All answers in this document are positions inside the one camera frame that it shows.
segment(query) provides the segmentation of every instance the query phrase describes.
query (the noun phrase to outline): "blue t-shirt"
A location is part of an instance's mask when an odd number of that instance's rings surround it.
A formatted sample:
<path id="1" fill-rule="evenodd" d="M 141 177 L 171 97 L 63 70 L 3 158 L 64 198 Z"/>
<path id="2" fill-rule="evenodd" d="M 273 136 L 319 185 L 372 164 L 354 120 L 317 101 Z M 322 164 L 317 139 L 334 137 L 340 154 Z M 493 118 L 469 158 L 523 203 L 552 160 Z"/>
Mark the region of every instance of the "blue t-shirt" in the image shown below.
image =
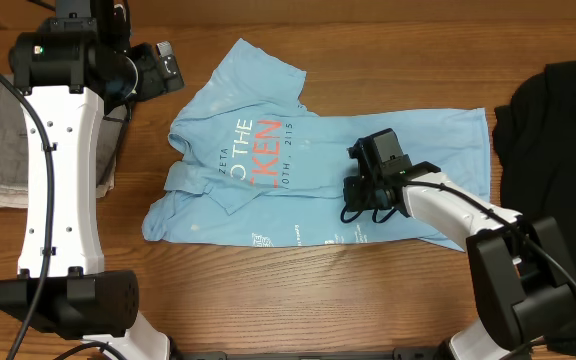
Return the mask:
<path id="1" fill-rule="evenodd" d="M 239 40 L 169 135 L 184 153 L 166 196 L 146 217 L 147 240 L 304 246 L 421 237 L 455 247 L 400 214 L 343 224 L 343 179 L 357 173 L 346 149 L 392 128 L 414 163 L 430 161 L 488 200 L 490 153 L 483 109 L 409 110 L 318 117 L 299 102 L 305 72 Z"/>

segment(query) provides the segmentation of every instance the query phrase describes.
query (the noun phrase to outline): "black cloth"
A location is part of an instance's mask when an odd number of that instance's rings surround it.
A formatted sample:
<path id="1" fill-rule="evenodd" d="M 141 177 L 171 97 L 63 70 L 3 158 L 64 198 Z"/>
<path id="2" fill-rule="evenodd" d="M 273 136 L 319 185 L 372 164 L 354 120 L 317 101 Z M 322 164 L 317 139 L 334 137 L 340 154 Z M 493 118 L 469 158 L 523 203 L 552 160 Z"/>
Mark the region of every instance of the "black cloth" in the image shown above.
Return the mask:
<path id="1" fill-rule="evenodd" d="M 554 217 L 576 268 L 576 61 L 547 65 L 495 112 L 501 205 L 529 219 Z"/>

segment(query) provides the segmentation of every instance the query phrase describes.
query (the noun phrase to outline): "wooden tabletop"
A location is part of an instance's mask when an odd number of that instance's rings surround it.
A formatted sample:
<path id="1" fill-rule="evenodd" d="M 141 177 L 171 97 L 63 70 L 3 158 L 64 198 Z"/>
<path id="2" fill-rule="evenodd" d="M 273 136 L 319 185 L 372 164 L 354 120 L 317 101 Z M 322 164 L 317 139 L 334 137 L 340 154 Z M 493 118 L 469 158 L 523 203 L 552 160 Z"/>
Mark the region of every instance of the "wooden tabletop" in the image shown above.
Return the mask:
<path id="1" fill-rule="evenodd" d="M 4 72 L 16 36 L 0 32 Z M 107 269 L 136 272 L 141 310 L 158 330 L 185 351 L 261 353 L 435 345 L 468 326 L 477 314 L 467 256 L 421 241 L 255 249 L 143 240 L 144 216 L 181 158 L 170 123 L 240 37 L 306 70 L 301 100 L 319 115 L 483 106 L 492 129 L 493 108 L 522 81 L 576 59 L 576 20 L 135 30 L 134 44 L 170 40 L 187 86 L 137 108 L 97 217 Z M 494 158 L 497 204 L 500 176 Z M 0 210 L 0 279 L 15 276 L 25 217 Z M 0 312 L 0 358 L 18 327 Z M 74 345 L 31 330 L 19 358 Z"/>

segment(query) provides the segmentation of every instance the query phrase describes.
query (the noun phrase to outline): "stack of folded cloth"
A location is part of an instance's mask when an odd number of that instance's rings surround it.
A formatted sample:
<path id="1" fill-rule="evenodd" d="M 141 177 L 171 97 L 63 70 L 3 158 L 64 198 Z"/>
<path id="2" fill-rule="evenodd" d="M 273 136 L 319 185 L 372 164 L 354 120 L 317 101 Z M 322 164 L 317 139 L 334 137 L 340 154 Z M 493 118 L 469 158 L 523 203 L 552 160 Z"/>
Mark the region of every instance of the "stack of folded cloth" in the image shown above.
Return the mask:
<path id="1" fill-rule="evenodd" d="M 97 198 L 114 187 L 116 149 L 125 131 L 126 108 L 102 121 L 97 142 Z M 0 207 L 28 207 L 28 141 L 21 106 L 0 83 Z"/>
<path id="2" fill-rule="evenodd" d="M 299 102 L 305 78 L 239 40 L 172 123 L 168 140 L 184 158 L 170 169 L 166 195 L 150 208 L 144 237 L 259 247 L 421 238 L 459 249 L 401 214 L 375 224 L 367 211 L 342 223 L 343 180 L 358 171 L 346 149 L 392 128 L 413 164 L 429 161 L 489 200 L 484 109 L 319 117 Z"/>

